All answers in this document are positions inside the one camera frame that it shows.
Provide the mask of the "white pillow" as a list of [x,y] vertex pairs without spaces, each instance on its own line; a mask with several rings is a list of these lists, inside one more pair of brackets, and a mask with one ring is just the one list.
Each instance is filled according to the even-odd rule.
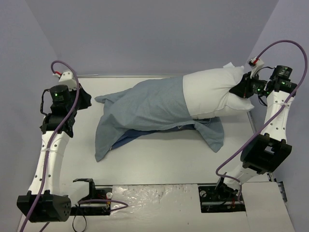
[[183,76],[183,95],[190,116],[197,119],[235,116],[251,111],[249,99],[230,93],[240,83],[244,67],[231,62],[222,68]]

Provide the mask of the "blue pillowcase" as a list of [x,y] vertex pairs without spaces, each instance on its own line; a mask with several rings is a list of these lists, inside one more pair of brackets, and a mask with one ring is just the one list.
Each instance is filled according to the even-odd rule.
[[183,77],[149,79],[127,90],[95,97],[103,116],[95,135],[95,159],[101,161],[127,131],[197,130],[210,149],[224,144],[224,129],[218,117],[193,119],[183,93]]

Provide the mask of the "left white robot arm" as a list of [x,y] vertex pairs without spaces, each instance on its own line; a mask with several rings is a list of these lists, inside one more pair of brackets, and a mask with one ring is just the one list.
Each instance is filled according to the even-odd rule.
[[91,96],[82,86],[70,89],[56,85],[48,89],[51,113],[43,119],[41,152],[32,183],[17,207],[27,221],[61,222],[70,216],[72,200],[60,192],[60,172],[66,146],[73,137],[77,111],[91,106]]

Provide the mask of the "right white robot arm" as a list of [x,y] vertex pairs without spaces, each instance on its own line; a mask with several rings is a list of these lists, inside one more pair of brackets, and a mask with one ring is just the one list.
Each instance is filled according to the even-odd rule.
[[214,187],[214,194],[224,200],[239,196],[242,184],[253,177],[271,173],[290,155],[292,146],[287,143],[286,123],[294,100],[296,84],[289,79],[292,68],[276,66],[268,81],[260,80],[258,70],[243,75],[233,93],[248,99],[253,95],[267,99],[267,113],[263,129],[241,149],[240,164],[223,174]]

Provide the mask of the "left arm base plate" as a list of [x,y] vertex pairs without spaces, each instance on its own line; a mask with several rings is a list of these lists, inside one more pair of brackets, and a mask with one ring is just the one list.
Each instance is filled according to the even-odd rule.
[[111,214],[111,203],[98,202],[112,197],[112,186],[98,186],[91,196],[82,198],[85,200],[96,200],[91,203],[77,205],[71,208],[70,216],[109,216]]

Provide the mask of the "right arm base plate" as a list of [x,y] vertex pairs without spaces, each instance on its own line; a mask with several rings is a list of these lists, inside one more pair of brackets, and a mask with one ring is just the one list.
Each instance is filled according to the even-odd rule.
[[245,212],[244,203],[238,201],[234,193],[215,191],[215,185],[198,185],[201,213]]

